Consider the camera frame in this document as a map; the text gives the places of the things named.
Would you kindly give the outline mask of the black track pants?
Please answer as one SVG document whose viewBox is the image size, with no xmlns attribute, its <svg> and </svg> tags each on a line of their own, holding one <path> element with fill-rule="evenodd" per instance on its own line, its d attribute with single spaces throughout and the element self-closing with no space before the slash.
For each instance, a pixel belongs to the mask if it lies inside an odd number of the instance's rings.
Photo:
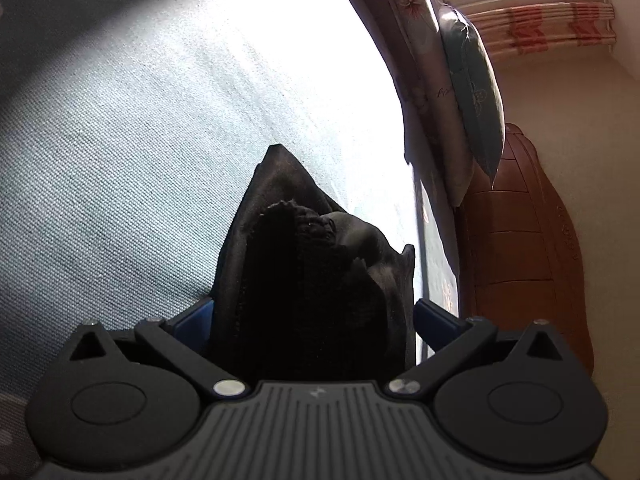
<svg viewBox="0 0 640 480">
<path fill-rule="evenodd" d="M 218 257 L 204 356 L 246 382 L 391 380 L 414 364 L 415 264 L 270 146 Z"/>
</svg>

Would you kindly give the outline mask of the wooden headboard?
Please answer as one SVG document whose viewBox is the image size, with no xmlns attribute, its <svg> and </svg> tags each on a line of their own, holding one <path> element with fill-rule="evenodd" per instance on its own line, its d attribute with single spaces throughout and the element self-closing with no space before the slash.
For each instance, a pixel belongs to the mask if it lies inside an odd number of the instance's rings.
<svg viewBox="0 0 640 480">
<path fill-rule="evenodd" d="M 582 252 L 572 219 L 529 138 L 510 124 L 498 172 L 476 168 L 456 214 L 461 316 L 484 316 L 500 330 L 543 318 L 588 372 Z"/>
</svg>

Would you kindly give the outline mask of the beige floral pillow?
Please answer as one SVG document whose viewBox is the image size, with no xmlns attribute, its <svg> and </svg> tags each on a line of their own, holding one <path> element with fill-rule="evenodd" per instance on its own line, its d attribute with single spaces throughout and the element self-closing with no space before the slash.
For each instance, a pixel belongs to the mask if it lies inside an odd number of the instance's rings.
<svg viewBox="0 0 640 480">
<path fill-rule="evenodd" d="M 449 203 L 462 203 L 473 175 L 473 157 L 463 127 L 454 87 L 449 75 L 437 18 L 428 2 L 417 1 L 401 9 L 416 72 L 422 84 L 423 114 L 434 126 L 428 134 L 444 178 Z"/>
</svg>

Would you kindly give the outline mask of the blue floral pillow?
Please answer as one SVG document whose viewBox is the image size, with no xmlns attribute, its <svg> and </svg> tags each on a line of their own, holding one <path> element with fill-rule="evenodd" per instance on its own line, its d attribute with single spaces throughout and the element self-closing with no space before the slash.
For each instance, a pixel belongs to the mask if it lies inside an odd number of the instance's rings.
<svg viewBox="0 0 640 480">
<path fill-rule="evenodd" d="M 437 19 L 471 153 L 494 184 L 506 144 L 503 102 L 494 68 L 480 32 L 460 10 L 442 3 Z"/>
</svg>

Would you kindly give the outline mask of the blue floral bed sheet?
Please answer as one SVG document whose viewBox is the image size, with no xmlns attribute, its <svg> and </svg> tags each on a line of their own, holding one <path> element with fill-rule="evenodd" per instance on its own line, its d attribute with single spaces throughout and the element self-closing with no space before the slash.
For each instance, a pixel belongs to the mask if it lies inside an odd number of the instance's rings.
<svg viewBox="0 0 640 480">
<path fill-rule="evenodd" d="M 26 402 L 70 331 L 213 285 L 258 162 L 320 188 L 454 284 L 392 75 L 349 0 L 1 0 L 1 474 L 39 465 Z"/>
</svg>

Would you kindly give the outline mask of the pink floral quilt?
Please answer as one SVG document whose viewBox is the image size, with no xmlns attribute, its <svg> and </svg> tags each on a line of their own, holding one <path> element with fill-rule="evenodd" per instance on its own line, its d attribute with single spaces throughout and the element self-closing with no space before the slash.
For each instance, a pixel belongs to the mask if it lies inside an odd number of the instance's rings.
<svg viewBox="0 0 640 480">
<path fill-rule="evenodd" d="M 349 0 L 394 78 L 401 102 L 418 116 L 441 174 L 465 164 L 464 130 L 431 0 Z"/>
</svg>

